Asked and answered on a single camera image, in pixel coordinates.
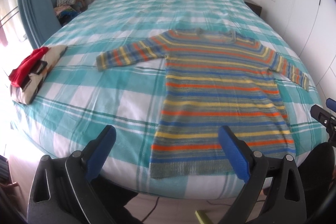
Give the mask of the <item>striped knit sweater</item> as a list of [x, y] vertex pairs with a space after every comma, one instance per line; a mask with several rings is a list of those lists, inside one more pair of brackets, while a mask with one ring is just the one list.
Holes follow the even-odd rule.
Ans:
[[309, 77], [276, 51], [234, 30], [168, 30], [101, 53], [100, 71], [165, 60], [166, 95], [151, 146], [150, 175], [166, 178], [230, 170], [218, 132], [273, 157], [294, 153], [289, 118], [274, 74], [303, 90]]

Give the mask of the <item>folded red and cream clothes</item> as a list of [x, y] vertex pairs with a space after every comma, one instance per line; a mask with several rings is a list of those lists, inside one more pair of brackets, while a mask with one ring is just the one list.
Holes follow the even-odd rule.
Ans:
[[67, 50], [67, 46], [41, 47], [33, 50], [9, 75], [12, 101], [29, 105], [47, 75]]

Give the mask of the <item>pile of clothes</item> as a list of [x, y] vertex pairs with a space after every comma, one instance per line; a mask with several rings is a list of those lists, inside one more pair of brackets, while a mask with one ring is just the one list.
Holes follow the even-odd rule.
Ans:
[[54, 12], [61, 26], [65, 26], [86, 8], [85, 0], [56, 0]]

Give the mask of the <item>teal plaid bed cover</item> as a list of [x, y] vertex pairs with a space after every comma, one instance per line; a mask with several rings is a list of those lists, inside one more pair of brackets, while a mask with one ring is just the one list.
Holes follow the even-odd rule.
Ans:
[[150, 154], [165, 98], [165, 61], [99, 72], [96, 57], [169, 29], [204, 28], [260, 41], [301, 70], [305, 65], [243, 0], [96, 0], [51, 36], [67, 46], [29, 105], [13, 103], [13, 127], [53, 157], [82, 149], [108, 124], [117, 132], [102, 174], [126, 188], [184, 199], [228, 198], [243, 186], [221, 168], [204, 176], [150, 177]]

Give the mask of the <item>white wardrobe doors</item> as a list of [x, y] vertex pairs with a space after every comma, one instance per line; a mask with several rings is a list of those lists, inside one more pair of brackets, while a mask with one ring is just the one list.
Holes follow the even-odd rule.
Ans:
[[262, 18], [306, 66], [321, 97], [335, 98], [335, 0], [261, 0]]

